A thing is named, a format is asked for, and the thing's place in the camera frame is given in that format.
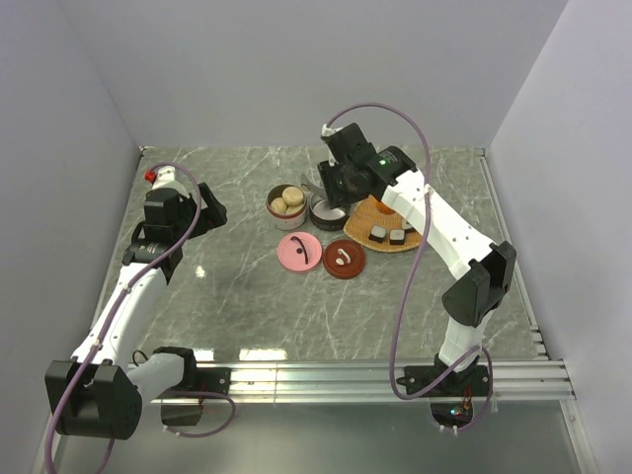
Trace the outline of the beige bun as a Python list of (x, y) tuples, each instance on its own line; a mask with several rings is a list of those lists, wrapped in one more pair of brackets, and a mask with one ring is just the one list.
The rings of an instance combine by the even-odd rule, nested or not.
[(302, 205), (297, 205), (297, 206), (289, 206), (286, 210), (284, 215), (285, 216), (295, 216), (295, 215), (300, 215), (301, 213), (303, 213), (305, 211), (305, 204), (303, 203)]
[(285, 214), (287, 211), (287, 203), (282, 197), (277, 197), (271, 201), (270, 208), (277, 214)]
[(281, 193), (281, 198), (288, 207), (303, 206), (305, 196), (302, 189), (298, 187), (287, 187)]

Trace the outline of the brown round lid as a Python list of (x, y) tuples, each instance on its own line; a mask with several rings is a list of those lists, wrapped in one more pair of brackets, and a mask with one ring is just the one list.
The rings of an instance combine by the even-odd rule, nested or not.
[(366, 254), (355, 241), (339, 239), (330, 243), (323, 253), (327, 273), (338, 279), (358, 277), (366, 265)]

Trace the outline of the metal tongs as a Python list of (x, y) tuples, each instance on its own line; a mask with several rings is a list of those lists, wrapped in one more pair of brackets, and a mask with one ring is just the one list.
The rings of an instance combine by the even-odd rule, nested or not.
[(312, 195), (315, 195), (321, 199), (327, 199), (326, 192), (323, 188), (312, 183), (305, 174), (300, 175), (301, 188)]

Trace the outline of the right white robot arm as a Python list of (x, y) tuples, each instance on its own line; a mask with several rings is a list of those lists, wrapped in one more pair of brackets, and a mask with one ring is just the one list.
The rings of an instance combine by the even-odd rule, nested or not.
[(324, 126), (321, 138), (330, 151), (318, 166), (328, 203), (344, 207), (375, 198), (418, 231), (454, 277), (441, 298), (448, 324), (434, 379), (442, 392), (459, 393), (482, 351), (490, 315), (511, 287), (514, 247), (476, 230), (430, 186), (412, 158), (396, 146), (376, 150), (356, 123)]

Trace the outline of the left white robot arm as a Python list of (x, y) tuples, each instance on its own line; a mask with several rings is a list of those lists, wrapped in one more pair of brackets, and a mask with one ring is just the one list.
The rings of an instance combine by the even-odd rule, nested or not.
[(161, 347), (142, 366), (128, 365), (186, 241), (227, 222), (225, 206), (208, 185), (197, 189), (197, 196), (184, 196), (172, 182), (146, 194), (144, 218), (123, 252), (116, 288), (101, 316), (70, 359), (53, 361), (45, 373), (58, 434), (128, 439), (145, 405), (168, 391), (187, 397), (198, 389), (191, 349)]

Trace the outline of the black steel lunch container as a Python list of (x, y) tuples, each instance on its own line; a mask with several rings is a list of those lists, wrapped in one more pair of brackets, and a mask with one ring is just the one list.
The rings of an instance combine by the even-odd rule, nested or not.
[(316, 194), (309, 199), (311, 222), (323, 231), (342, 231), (350, 218), (349, 213), (339, 207), (330, 207), (327, 201)]

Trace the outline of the orange round bun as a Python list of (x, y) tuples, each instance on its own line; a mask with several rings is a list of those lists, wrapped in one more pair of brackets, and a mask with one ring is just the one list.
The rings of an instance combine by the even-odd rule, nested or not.
[(382, 201), (378, 201), (376, 203), (376, 208), (384, 214), (392, 214), (394, 212), (394, 210), (392, 208), (390, 208), (389, 206), (387, 206), (386, 204), (384, 204)]

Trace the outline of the aluminium mounting rail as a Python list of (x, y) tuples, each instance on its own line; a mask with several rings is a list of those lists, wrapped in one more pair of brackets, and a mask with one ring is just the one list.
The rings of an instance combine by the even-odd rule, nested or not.
[[(203, 363), (209, 379), (204, 391), (225, 393), (238, 404), (390, 403), (399, 399), (389, 383), (388, 365), (380, 360), (329, 362)], [(494, 399), (569, 401), (576, 398), (561, 361), (493, 363)]]

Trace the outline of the pink round lid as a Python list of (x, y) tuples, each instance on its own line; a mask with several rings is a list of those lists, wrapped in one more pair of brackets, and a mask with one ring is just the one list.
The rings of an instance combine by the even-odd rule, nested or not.
[(311, 233), (292, 232), (283, 237), (276, 256), (287, 271), (304, 275), (316, 269), (323, 256), (321, 242)]

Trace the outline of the white sushi roll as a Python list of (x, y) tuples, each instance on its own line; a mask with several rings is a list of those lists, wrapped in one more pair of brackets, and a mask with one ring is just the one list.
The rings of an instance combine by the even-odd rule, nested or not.
[(388, 238), (388, 231), (379, 225), (373, 225), (369, 231), (368, 240), (378, 244), (384, 243)]
[(389, 232), (389, 244), (393, 246), (403, 245), (406, 241), (406, 231), (404, 229), (392, 229)]

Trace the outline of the woven bamboo triangular tray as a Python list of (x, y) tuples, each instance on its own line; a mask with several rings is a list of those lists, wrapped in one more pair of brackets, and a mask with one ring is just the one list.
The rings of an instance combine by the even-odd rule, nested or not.
[[(376, 203), (377, 200), (374, 197), (368, 197), (356, 204), (344, 227), (344, 233), (364, 248), (379, 253), (400, 253), (417, 249), (422, 241), (422, 235), (418, 231), (406, 233), (406, 241), (403, 245), (389, 244), (389, 232), (392, 229), (401, 228), (404, 219), (397, 213), (381, 213), (376, 208)], [(373, 225), (379, 225), (388, 231), (388, 238), (384, 243), (378, 244), (368, 240), (369, 231)]]

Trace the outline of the pink-white steel lunch container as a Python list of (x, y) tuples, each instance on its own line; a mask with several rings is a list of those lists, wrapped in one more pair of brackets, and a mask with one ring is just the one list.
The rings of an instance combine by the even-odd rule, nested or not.
[(274, 227), (279, 230), (295, 230), (306, 220), (307, 198), (297, 186), (282, 184), (274, 187), (268, 193), (266, 203)]

